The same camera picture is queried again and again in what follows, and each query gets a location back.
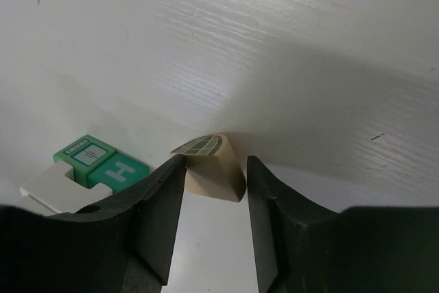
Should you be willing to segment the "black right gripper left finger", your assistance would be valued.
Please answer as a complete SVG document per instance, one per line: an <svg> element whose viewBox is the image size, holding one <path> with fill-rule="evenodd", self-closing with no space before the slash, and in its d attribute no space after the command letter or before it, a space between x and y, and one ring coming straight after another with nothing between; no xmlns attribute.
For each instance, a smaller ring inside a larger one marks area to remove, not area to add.
<svg viewBox="0 0 439 293"><path fill-rule="evenodd" d="M1 206L2 292L160 292L185 185L175 155L133 186L76 213Z"/></svg>

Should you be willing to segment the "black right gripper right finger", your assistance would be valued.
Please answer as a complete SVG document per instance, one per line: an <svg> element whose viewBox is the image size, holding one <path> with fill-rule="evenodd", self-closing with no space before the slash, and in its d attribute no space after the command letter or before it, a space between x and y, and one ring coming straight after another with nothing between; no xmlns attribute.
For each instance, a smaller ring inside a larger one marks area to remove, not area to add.
<svg viewBox="0 0 439 293"><path fill-rule="evenodd" d="M438 209L351 207L336 213L247 160L260 292L437 292Z"/></svg>

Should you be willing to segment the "dark green wood block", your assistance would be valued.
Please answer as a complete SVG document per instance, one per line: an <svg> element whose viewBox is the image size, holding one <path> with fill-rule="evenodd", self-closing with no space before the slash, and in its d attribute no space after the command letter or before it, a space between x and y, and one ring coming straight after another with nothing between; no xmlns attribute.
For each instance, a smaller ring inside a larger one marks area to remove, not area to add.
<svg viewBox="0 0 439 293"><path fill-rule="evenodd" d="M88 175L88 188L101 183L116 194L149 174L150 168L147 165L117 152Z"/></svg>

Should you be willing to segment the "white notched wood block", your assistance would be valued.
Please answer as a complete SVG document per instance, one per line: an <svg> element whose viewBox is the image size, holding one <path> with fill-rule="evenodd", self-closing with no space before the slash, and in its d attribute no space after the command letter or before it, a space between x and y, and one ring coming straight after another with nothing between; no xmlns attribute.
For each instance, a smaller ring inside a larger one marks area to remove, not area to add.
<svg viewBox="0 0 439 293"><path fill-rule="evenodd" d="M112 195L112 189L102 183L91 189L79 185L74 168L62 161L24 183L20 192L16 206L43 216L75 213Z"/></svg>

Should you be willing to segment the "light green wood block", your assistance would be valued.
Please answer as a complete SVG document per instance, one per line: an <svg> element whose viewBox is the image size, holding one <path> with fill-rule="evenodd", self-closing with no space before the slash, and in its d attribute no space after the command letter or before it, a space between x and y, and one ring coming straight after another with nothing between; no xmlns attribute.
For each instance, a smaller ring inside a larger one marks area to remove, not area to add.
<svg viewBox="0 0 439 293"><path fill-rule="evenodd" d="M76 183L89 188L88 176L116 153L116 149L90 135L84 135L53 155L54 163L63 161L73 167Z"/></svg>

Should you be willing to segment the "tan wood block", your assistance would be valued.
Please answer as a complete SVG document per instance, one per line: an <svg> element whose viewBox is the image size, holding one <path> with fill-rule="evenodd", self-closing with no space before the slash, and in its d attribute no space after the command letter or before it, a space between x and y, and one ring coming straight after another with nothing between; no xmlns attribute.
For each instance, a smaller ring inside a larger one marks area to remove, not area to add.
<svg viewBox="0 0 439 293"><path fill-rule="evenodd" d="M169 155L186 159L185 187L195 195L240 202L246 179L228 137L210 134L188 141Z"/></svg>

